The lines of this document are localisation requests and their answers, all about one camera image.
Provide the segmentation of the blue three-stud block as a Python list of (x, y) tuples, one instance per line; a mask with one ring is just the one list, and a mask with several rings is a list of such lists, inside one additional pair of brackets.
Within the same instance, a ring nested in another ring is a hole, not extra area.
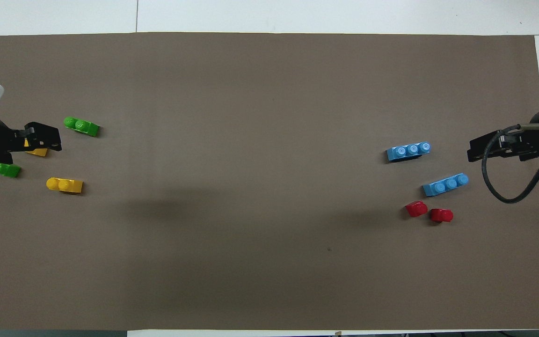
[(422, 189), (427, 197), (434, 197), (450, 190), (455, 190), (460, 186), (466, 185), (470, 181), (469, 177), (464, 173), (459, 173), (438, 181), (430, 182), (422, 186)]
[(388, 162), (408, 161), (419, 158), (431, 152), (432, 145), (429, 142), (411, 143), (386, 150)]

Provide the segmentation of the yellow two-stud block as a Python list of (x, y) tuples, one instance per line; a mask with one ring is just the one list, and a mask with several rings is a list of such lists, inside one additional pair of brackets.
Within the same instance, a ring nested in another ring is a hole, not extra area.
[(46, 186), (49, 190), (57, 190), (65, 193), (80, 194), (83, 190), (83, 181), (75, 179), (65, 179), (58, 177), (50, 177), (46, 181)]
[[(24, 139), (24, 147), (28, 147), (28, 146), (29, 146), (28, 139)], [(36, 148), (36, 149), (33, 149), (32, 151), (25, 151), (25, 153), (45, 157), (47, 155), (47, 151), (48, 151), (47, 148)]]

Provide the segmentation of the red one-stud block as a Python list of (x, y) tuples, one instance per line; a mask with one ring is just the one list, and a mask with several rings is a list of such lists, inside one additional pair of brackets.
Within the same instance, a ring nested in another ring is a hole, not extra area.
[(454, 213), (450, 209), (434, 208), (429, 212), (430, 220), (436, 223), (451, 222), (454, 218)]
[(428, 213), (428, 206), (421, 200), (413, 201), (405, 206), (411, 218), (422, 216)]

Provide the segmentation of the brown paper mat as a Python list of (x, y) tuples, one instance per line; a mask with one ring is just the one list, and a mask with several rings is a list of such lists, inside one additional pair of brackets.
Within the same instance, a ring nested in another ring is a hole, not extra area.
[(2, 330), (539, 329), (539, 184), (466, 156), (539, 111), (532, 36), (0, 36), (0, 84), (63, 147), (0, 175)]

